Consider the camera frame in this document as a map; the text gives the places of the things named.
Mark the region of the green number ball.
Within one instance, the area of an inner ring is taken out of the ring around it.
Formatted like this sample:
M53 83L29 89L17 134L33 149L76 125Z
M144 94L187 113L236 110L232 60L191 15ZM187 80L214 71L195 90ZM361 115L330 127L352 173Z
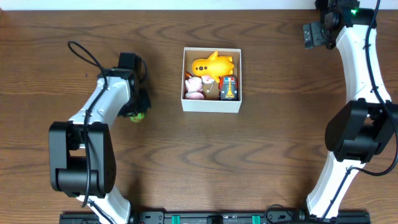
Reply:
M145 118L145 113L138 113L129 117L133 123L139 123Z

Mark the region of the orange duck toy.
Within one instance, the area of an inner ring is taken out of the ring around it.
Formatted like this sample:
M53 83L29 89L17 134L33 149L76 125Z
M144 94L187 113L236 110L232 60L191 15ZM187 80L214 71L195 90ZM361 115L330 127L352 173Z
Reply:
M217 83L221 77L232 75L233 70L233 57L219 56L217 50L208 58L199 58L192 63L192 72L195 76L210 76Z

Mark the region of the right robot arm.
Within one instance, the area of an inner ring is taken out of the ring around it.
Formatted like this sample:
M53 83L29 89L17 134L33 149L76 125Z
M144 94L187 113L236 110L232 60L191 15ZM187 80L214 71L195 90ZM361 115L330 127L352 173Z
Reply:
M397 105L386 90L377 57L379 9L361 8L357 0L316 0L315 7L320 19L303 26L305 48L338 49L346 104L327 124L326 163L306 206L313 221L333 223L340 218L340 203L357 173L380 177L396 167L394 158L384 171L364 168L397 136Z

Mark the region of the pink pig toy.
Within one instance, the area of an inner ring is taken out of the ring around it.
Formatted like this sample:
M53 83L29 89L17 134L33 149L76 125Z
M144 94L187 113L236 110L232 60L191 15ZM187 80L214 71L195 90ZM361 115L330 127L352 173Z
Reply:
M189 72L185 72L185 99L187 100L204 100L203 82L200 77L194 76Z

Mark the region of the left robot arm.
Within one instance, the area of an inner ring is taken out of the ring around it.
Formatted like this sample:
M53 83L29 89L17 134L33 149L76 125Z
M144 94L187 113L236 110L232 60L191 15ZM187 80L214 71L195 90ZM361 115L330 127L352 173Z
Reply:
M82 109L49 128L50 183L76 198L90 213L64 213L60 223L135 223L131 203L115 186L116 160L110 128L114 120L140 120L151 107L134 53L121 53L117 67L103 70Z

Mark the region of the red toy fire truck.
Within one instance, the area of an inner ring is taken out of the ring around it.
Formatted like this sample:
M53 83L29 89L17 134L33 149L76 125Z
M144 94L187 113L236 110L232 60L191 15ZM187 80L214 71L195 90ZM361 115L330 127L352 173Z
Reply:
M236 101L238 99L237 81L235 76L221 77L219 89L219 99L221 101Z

